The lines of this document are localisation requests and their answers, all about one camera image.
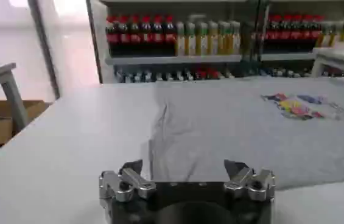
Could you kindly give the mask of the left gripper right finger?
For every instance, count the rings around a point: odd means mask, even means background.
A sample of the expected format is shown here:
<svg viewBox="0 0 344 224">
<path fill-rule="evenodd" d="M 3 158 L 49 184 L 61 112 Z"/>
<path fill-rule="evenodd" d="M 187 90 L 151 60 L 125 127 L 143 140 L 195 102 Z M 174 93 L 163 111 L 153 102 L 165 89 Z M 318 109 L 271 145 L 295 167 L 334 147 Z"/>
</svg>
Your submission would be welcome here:
<svg viewBox="0 0 344 224">
<path fill-rule="evenodd" d="M 224 167 L 230 178 L 223 188 L 233 198 L 248 198 L 253 201 L 269 201 L 275 197 L 276 183 L 272 170 L 261 169 L 258 173 L 243 162 L 225 159 Z"/>
</svg>

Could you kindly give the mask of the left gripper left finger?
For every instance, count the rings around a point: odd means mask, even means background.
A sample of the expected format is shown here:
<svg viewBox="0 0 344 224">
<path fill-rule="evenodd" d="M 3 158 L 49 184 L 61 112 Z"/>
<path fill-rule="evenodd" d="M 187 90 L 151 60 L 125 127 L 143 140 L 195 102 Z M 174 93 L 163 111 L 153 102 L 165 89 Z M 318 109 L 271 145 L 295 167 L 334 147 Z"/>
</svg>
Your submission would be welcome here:
<svg viewBox="0 0 344 224">
<path fill-rule="evenodd" d="M 149 199 L 156 192 L 156 184 L 141 176 L 143 161 L 141 159 L 123 164 L 116 173 L 105 170 L 99 176 L 99 202 L 106 208 L 108 202 L 116 200 L 127 203 L 134 196 Z"/>
</svg>

